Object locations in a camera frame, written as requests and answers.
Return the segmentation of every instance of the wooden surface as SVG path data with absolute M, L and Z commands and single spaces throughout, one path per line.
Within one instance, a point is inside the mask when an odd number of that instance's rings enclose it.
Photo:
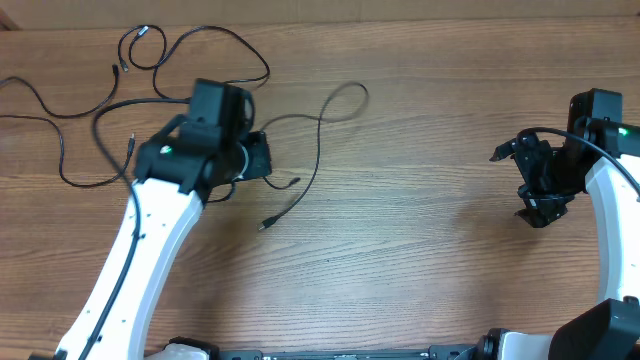
M 640 124 L 640 23 L 636 18 L 486 20 L 232 27 L 272 66 L 254 93 L 257 124 L 316 114 L 346 80 L 371 91 L 357 120 L 322 130 L 313 188 L 264 233 L 256 224 L 302 189 L 243 183 L 209 206 L 187 238 L 147 342 L 177 335 L 223 349 L 382 349 L 475 342 L 490 327 L 552 333 L 595 303 L 596 228 L 580 196 L 552 226 L 513 216 L 523 205 L 515 164 L 488 162 L 496 145 L 528 126 L 566 126 L 569 99 L 592 87 L 625 95 Z M 188 28 L 168 30 L 170 41 Z M 121 30 L 4 32 L 0 78 L 20 75 L 52 109 L 78 112 L 110 90 Z M 159 38 L 136 48 L 159 55 Z M 217 34 L 197 34 L 162 67 L 159 86 L 188 96 L 197 77 L 260 74 L 256 59 Z M 151 97 L 151 74 L 122 76 L 117 100 Z M 331 108 L 355 106 L 357 94 Z M 107 145 L 157 131 L 181 105 L 138 105 L 104 118 Z M 42 111 L 23 87 L 0 91 L 0 113 Z M 66 172 L 111 176 L 90 119 L 59 121 Z M 308 180 L 315 125 L 274 126 L 273 180 Z M 124 211 L 122 184 L 65 185 L 58 145 L 44 123 L 0 122 L 0 358 L 52 351 L 78 315 Z M 222 194 L 226 189 L 216 190 Z
M 0 0 L 22 29 L 634 16 L 640 0 Z

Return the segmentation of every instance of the tabletop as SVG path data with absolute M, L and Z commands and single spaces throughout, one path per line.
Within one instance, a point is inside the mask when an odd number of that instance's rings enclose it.
M 640 124 L 640 20 L 625 18 L 422 21 L 231 26 L 269 62 L 253 91 L 256 125 L 286 113 L 317 115 L 345 81 L 371 93 L 359 118 L 325 124 L 320 170 L 309 180 L 316 123 L 267 131 L 276 191 L 241 183 L 208 206 L 173 265 L 153 316 L 148 351 L 185 336 L 222 349 L 268 351 L 422 348 L 475 343 L 491 327 L 553 333 L 591 308 L 598 285 L 595 219 L 587 195 L 544 229 L 514 212 L 523 180 L 494 148 L 531 126 L 566 127 L 569 100 L 598 87 L 625 96 Z M 166 28 L 170 44 L 189 27 Z M 22 76 L 59 113 L 98 104 L 113 85 L 123 29 L 0 33 L 0 78 Z M 153 64 L 150 32 L 134 57 Z M 194 79 L 262 73 L 219 33 L 187 39 L 160 69 L 169 96 Z M 115 101 L 154 97 L 151 73 L 121 74 Z M 358 93 L 332 104 L 339 116 Z M 149 104 L 106 115 L 100 132 L 118 159 L 184 105 Z M 0 113 L 43 115 L 19 84 L 0 89 Z M 55 120 L 65 172 L 78 182 L 112 176 L 91 118 Z M 554 144 L 562 139 L 549 138 Z M 45 123 L 0 119 L 0 358 L 52 352 L 93 288 L 122 220 L 117 182 L 78 189 L 58 174 L 58 139 Z M 223 195 L 226 188 L 214 190 Z

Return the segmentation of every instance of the wall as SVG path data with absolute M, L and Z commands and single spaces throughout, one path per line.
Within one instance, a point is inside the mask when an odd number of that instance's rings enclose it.
M 640 0 L 0 0 L 22 29 L 631 16 Z

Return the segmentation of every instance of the wooden table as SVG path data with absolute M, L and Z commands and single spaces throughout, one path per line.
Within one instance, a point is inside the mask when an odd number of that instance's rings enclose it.
M 588 196 L 563 219 L 531 229 L 512 161 L 495 146 L 528 126 L 564 128 L 569 99 L 592 87 L 625 95 L 640 123 L 637 18 L 428 21 L 232 27 L 269 61 L 254 92 L 257 124 L 317 114 L 346 80 L 371 91 L 366 114 L 322 130 L 313 188 L 276 226 L 315 159 L 315 125 L 270 129 L 279 192 L 243 183 L 209 206 L 186 240 L 153 317 L 147 348 L 177 335 L 223 349 L 382 349 L 475 342 L 490 327 L 552 333 L 592 307 L 598 252 Z M 173 42 L 186 27 L 166 29 Z M 0 78 L 31 80 L 58 112 L 97 104 L 112 86 L 123 30 L 4 32 Z M 140 63 L 160 54 L 149 34 Z M 159 86 L 190 95 L 197 77 L 260 74 L 257 60 L 219 34 L 189 38 L 162 67 Z M 123 74 L 116 100 L 152 97 L 151 74 Z M 357 95 L 331 108 L 345 113 Z M 138 105 L 105 117 L 119 156 L 183 105 Z M 0 90 L 0 113 L 43 112 L 20 85 Z M 65 170 L 77 181 L 111 176 L 90 118 L 58 121 Z M 58 144 L 44 123 L 0 122 L 0 358 L 53 351 L 78 315 L 111 248 L 127 196 L 123 184 L 81 190 L 58 177 Z M 218 189 L 215 194 L 223 194 Z

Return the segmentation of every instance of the beige wall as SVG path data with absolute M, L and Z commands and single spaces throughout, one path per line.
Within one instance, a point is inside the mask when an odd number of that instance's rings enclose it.
M 0 0 L 22 29 L 632 16 L 640 0 Z

